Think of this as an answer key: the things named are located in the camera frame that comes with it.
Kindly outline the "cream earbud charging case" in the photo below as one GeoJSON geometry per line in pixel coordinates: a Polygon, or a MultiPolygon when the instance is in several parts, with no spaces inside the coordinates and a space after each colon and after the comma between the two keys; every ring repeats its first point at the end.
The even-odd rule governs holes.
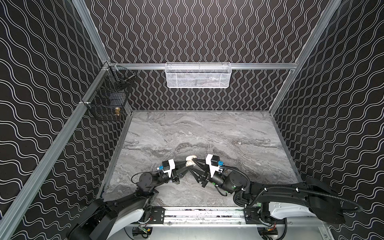
{"type": "Polygon", "coordinates": [[[196,160],[197,158],[198,158],[198,157],[195,156],[195,155],[186,157],[186,163],[185,163],[185,166],[186,166],[186,167],[194,167],[194,166],[196,166],[197,164],[195,163],[195,160],[196,160]]]}

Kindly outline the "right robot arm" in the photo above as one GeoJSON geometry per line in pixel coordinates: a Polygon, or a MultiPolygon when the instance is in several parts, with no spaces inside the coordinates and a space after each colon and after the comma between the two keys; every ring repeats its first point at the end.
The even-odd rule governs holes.
{"type": "Polygon", "coordinates": [[[288,185],[261,184],[251,181],[236,167],[226,166],[221,161],[207,164],[199,159],[191,160],[188,169],[202,187],[213,184],[222,196],[231,195],[238,207],[251,209],[259,204],[257,216],[267,226],[272,220],[304,216],[343,224],[345,214],[363,211],[357,202],[338,196],[315,178],[288,185]]]}

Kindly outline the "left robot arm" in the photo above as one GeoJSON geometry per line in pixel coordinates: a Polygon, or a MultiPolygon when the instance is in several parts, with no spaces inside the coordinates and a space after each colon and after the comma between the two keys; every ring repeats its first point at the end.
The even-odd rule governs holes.
{"type": "Polygon", "coordinates": [[[68,240],[106,240],[123,228],[118,222],[126,222],[134,213],[140,213],[131,223],[139,221],[145,210],[159,194],[156,187],[172,182],[178,184],[188,172],[187,161],[164,161],[156,171],[142,172],[137,189],[130,195],[113,201],[93,201],[67,232],[68,240]]]}

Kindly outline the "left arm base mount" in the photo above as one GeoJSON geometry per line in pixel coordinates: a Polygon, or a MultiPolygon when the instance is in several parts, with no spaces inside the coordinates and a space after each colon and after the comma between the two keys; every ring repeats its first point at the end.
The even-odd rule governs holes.
{"type": "Polygon", "coordinates": [[[163,224],[166,209],[163,207],[149,207],[144,212],[145,224],[163,224]]]}

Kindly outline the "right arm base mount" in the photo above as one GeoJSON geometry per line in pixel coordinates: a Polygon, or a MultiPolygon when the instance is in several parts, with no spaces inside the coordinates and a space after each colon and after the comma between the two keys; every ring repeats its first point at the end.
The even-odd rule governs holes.
{"type": "Polygon", "coordinates": [[[278,220],[271,216],[269,207],[261,205],[260,207],[244,208],[244,216],[247,225],[260,224],[267,227],[273,227],[275,224],[283,224],[283,220],[278,220]]]}

